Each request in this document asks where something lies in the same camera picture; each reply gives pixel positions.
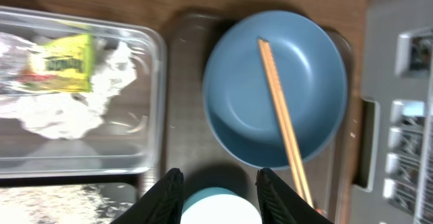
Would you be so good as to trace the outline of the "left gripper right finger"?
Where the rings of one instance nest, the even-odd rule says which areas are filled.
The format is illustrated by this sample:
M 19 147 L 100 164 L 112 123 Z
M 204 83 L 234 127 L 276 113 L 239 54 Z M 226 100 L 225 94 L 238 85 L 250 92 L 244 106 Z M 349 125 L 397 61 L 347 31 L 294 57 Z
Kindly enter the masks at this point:
M 333 224 L 269 168 L 257 172 L 256 190 L 263 224 Z

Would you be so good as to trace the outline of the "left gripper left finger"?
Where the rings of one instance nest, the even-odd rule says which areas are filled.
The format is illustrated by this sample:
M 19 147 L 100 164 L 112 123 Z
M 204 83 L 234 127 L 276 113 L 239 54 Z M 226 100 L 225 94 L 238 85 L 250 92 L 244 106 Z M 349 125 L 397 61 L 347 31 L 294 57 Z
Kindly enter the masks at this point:
M 183 205 L 183 173 L 173 168 L 111 224 L 180 224 Z

